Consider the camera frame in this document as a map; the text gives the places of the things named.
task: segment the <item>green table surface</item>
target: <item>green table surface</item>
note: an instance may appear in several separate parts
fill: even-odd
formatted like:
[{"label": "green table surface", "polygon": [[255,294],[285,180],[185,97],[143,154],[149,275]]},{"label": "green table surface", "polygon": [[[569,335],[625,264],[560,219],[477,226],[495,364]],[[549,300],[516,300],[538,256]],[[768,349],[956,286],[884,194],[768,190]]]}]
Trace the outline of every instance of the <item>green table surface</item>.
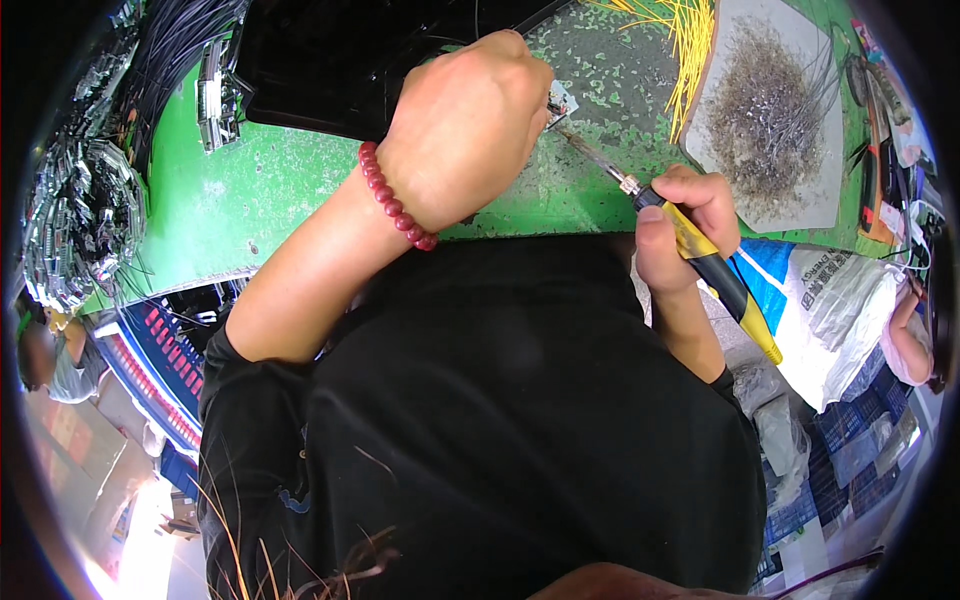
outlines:
[{"label": "green table surface", "polygon": [[[856,43],[852,15],[841,0],[788,4],[825,32],[830,22],[839,24]],[[550,62],[556,78],[576,94],[580,108],[567,127],[647,181],[670,163],[688,160],[679,146],[668,143],[670,122],[663,112],[678,72],[670,57],[672,42],[659,24],[618,30],[632,20],[636,18],[574,2],[527,40],[535,56]],[[835,47],[839,68],[846,46],[838,42]],[[355,140],[251,122],[241,125],[239,141],[206,155],[196,124],[197,72],[191,71],[174,92],[157,125],[147,174],[147,232],[137,270],[128,269],[133,287],[120,300],[251,273],[353,167]],[[840,102],[848,156],[867,138],[866,111],[853,102],[845,80]],[[844,176],[833,228],[757,235],[741,223],[741,233],[880,256],[888,252],[886,246],[856,233],[859,190],[858,167]],[[500,198],[469,225],[443,231],[441,239],[632,231],[634,224],[635,215],[617,186],[560,135],[548,133]],[[95,296],[84,312],[109,304]]]}]

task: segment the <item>black shirt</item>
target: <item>black shirt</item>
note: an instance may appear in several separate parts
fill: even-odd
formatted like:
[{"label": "black shirt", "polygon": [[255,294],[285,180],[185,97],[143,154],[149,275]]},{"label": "black shirt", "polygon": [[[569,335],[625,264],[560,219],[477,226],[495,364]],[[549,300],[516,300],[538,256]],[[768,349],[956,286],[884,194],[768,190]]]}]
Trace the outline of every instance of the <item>black shirt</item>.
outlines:
[{"label": "black shirt", "polygon": [[604,238],[408,252],[312,365],[247,362],[221,331],[204,375],[221,597],[230,538],[251,597],[526,598],[596,562],[733,592],[756,574],[765,493],[732,377],[670,355]]}]

